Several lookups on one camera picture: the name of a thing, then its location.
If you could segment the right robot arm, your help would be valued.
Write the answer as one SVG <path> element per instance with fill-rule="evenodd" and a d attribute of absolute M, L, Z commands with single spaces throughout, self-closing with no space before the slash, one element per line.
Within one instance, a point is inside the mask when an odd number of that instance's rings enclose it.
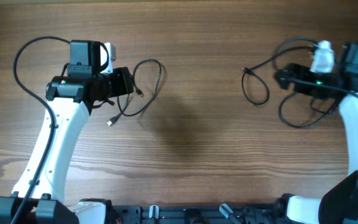
<path fill-rule="evenodd" d="M 358 42 L 347 43 L 335 62 L 331 44 L 321 41 L 310 67 L 290 63 L 274 78 L 284 90 L 293 83 L 297 93 L 338 102 L 349 156 L 344 180 L 321 199 L 289 196 L 283 216 L 295 223 L 358 223 Z"/>

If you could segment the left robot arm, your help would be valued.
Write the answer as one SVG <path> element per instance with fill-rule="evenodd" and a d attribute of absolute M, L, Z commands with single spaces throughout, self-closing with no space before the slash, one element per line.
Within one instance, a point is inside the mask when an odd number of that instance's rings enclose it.
<path fill-rule="evenodd" d="M 11 195 L 0 196 L 0 223 L 117 223 L 110 200 L 86 198 L 67 207 L 65 183 L 78 137 L 93 109 L 134 91 L 134 75 L 113 68 L 107 42 L 71 40 L 70 61 L 47 84 L 43 125 Z"/>

